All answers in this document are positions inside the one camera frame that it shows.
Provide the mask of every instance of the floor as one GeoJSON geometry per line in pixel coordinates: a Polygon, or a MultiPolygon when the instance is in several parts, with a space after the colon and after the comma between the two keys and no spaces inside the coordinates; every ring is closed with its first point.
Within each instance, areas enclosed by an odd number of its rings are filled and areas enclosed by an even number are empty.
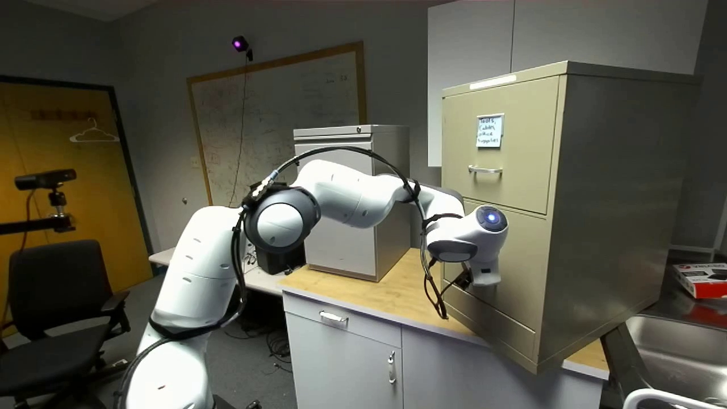
{"type": "MultiPolygon", "coordinates": [[[[134,356],[146,319],[154,306],[162,275],[137,286],[128,297],[131,331],[108,344],[104,359],[134,356]]],[[[210,337],[206,364],[218,397],[234,409],[295,409],[292,359],[287,354],[281,302],[273,295],[252,294],[246,297],[241,319],[210,337]]],[[[94,395],[108,406],[117,406],[121,375],[94,384],[94,395]]],[[[11,409],[11,399],[0,397],[0,409],[11,409]]],[[[74,399],[54,404],[60,409],[85,409],[74,399]]]]}

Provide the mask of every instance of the white label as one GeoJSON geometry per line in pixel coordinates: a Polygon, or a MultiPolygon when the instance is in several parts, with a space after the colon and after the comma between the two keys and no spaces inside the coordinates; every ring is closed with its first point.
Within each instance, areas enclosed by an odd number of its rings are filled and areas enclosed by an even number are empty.
{"type": "Polygon", "coordinates": [[[503,148],[503,113],[485,113],[477,119],[477,140],[475,145],[481,149],[501,149],[503,148]]]}

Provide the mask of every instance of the whiteboard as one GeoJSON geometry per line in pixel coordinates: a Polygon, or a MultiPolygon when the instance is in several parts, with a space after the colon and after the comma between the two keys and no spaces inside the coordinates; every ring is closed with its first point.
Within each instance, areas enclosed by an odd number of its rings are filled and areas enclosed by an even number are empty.
{"type": "Polygon", "coordinates": [[[210,205],[293,156],[295,127],[365,123],[363,44],[188,79],[210,205]]]}

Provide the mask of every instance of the white cabinet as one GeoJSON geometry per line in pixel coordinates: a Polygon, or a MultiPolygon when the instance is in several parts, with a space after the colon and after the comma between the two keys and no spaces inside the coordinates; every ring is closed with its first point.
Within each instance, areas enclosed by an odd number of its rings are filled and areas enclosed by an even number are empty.
{"type": "Polygon", "coordinates": [[[486,345],[284,294],[297,409],[595,409],[603,381],[539,378],[486,345]]]}
{"type": "Polygon", "coordinates": [[[297,409],[403,409],[401,327],[284,295],[297,409]]]}

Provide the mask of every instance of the filing cabinet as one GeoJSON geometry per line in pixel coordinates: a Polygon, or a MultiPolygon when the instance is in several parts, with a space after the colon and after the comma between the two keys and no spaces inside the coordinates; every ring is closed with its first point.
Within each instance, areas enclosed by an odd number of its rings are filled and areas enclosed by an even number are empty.
{"type": "Polygon", "coordinates": [[[445,89],[443,187],[510,217],[503,281],[453,286],[453,315],[539,373],[653,305],[695,85],[559,62],[445,89]]]}

